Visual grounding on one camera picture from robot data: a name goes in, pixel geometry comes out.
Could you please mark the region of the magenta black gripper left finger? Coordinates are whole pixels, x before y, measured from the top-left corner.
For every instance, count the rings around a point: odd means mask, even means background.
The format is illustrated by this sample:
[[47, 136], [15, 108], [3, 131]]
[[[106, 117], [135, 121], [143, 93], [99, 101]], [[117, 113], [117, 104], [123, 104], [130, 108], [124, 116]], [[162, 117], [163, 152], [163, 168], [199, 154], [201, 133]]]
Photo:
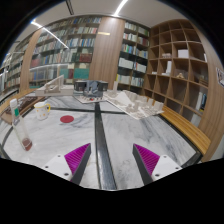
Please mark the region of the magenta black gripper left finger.
[[90, 155], [91, 144], [87, 143], [66, 155], [57, 154], [43, 166], [43, 169], [79, 185]]

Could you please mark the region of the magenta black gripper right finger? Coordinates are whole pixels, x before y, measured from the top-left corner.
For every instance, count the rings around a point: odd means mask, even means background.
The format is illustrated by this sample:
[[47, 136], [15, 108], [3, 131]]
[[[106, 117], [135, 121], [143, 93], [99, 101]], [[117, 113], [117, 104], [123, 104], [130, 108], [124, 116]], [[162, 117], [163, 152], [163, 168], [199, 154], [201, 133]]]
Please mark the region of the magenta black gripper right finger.
[[168, 155], [159, 156], [137, 144], [133, 145], [133, 155], [145, 185], [181, 170]]

